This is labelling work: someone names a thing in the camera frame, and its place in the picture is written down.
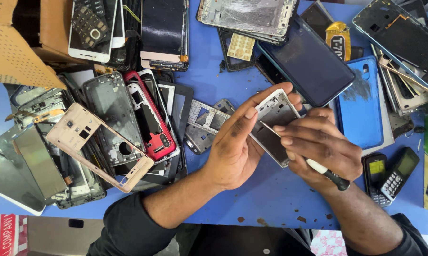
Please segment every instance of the blue workbench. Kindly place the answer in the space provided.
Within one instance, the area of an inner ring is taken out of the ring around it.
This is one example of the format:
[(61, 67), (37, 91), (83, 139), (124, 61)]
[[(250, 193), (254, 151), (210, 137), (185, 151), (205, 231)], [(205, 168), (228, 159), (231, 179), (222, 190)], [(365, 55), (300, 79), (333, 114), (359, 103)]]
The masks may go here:
[[(185, 73), (175, 73), (176, 83), (192, 87), (194, 98), (206, 104), (212, 105), (221, 98), (227, 98), (238, 107), (257, 90), (263, 90), (271, 84), (254, 67), (240, 72), (219, 73), (218, 65), (223, 55), (217, 30), (195, 20), (198, 4), (198, 0), (191, 2), (190, 66)], [(310, 4), (309, 1), (301, 1), (298, 13), (301, 14)], [(359, 5), (323, 4), (335, 20), (342, 20), (350, 25), (354, 15), (363, 9)], [(365, 55), (371, 55), (369, 43), (359, 32), (352, 29), (351, 39), (353, 46), (362, 46), (365, 48)], [(0, 134), (13, 125), (11, 121), (7, 123), (2, 121), (10, 113), (7, 100), (6, 90), (0, 84)], [(422, 113), (415, 113), (412, 118), (415, 125), (423, 125)], [(381, 152), (386, 154), (388, 159), (392, 158), (399, 148), (405, 146), (410, 146), (417, 152), (419, 140), (421, 146), (418, 155), (421, 161), (397, 199), (385, 210), (390, 214), (404, 213), (422, 234), (428, 235), (428, 210), (423, 208), (423, 134), (413, 134), (409, 138), (401, 136), (395, 144)], [(197, 156), (188, 148), (185, 149), (189, 172), (203, 166), (209, 150)], [(358, 178), (355, 183), (364, 189), (363, 177)], [(102, 200), (67, 210), (49, 206), (42, 216), (101, 219), (105, 209), (124, 196), (125, 194), (113, 188), (108, 190), (108, 196)], [(29, 214), (1, 197), (0, 213)], [(186, 222), (253, 226), (266, 224), (275, 227), (338, 230), (339, 224), (335, 216), (327, 218), (327, 215), (332, 213), (330, 206), (318, 192), (311, 191), (300, 177), (288, 169), (280, 168), (265, 154), (255, 173), (242, 187), (220, 193)], [(299, 216), (304, 217), (307, 223), (297, 220)], [(245, 220), (240, 223), (239, 217)]]

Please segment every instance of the white phone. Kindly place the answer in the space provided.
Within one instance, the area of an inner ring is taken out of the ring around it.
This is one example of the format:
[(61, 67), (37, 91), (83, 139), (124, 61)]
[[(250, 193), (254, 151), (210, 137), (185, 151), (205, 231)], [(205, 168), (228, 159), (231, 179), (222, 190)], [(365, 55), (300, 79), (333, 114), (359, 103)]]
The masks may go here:
[(116, 21), (114, 24), (113, 42), (111, 48), (120, 48), (126, 43), (124, 31), (124, 10), (122, 0), (117, 0)]
[[(99, 43), (94, 48), (83, 48), (78, 35), (75, 33), (72, 26), (70, 26), (69, 33), (69, 49), (68, 53), (70, 56), (80, 59), (86, 59), (91, 61), (109, 62), (112, 46), (112, 38), (114, 34), (114, 21), (116, 19), (116, 8), (118, 0), (107, 0), (104, 2), (105, 7), (105, 19), (107, 25), (110, 28), (111, 38), (107, 42)], [(75, 3), (72, 7), (72, 17), (75, 11)]]

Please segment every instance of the forearm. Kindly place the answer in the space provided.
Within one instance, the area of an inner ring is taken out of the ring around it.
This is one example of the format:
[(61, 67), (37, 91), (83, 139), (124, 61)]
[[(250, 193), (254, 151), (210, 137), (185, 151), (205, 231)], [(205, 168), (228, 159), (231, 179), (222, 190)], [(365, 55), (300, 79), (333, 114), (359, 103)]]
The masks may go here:
[(143, 200), (149, 216), (164, 228), (175, 228), (223, 189), (200, 169)]
[(400, 227), (354, 183), (346, 191), (323, 196), (340, 223), (345, 243), (353, 250), (377, 255), (393, 250), (402, 241)]

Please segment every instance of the man's right hand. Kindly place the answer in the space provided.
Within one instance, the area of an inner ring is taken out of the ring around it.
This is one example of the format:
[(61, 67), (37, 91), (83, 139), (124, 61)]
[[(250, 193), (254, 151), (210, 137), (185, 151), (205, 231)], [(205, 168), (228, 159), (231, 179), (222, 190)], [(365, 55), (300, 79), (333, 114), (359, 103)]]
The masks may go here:
[(362, 174), (362, 149), (335, 126), (330, 108), (313, 108), (287, 126), (274, 126), (290, 159), (289, 168), (321, 194), (338, 193), (336, 185), (312, 169), (303, 157), (317, 161), (340, 177), (353, 181)]

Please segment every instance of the hand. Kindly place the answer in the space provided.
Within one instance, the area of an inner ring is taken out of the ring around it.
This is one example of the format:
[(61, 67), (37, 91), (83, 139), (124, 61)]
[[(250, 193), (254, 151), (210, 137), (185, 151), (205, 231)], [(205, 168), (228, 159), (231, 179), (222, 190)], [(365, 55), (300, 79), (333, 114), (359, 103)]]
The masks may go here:
[(273, 129), (282, 137), (281, 143), (291, 160), (291, 171), (321, 194), (339, 191), (333, 182), (312, 169), (303, 156), (350, 181), (362, 174), (362, 149), (349, 142), (337, 129), (332, 109), (313, 108), (306, 117)]
[(275, 90), (283, 89), (295, 108), (301, 110), (301, 98), (290, 93), (292, 88), (291, 83), (284, 82), (253, 95), (222, 125), (212, 143), (209, 159), (200, 170), (208, 180), (222, 189), (236, 189), (253, 174), (264, 153), (249, 136), (258, 118), (255, 107)]

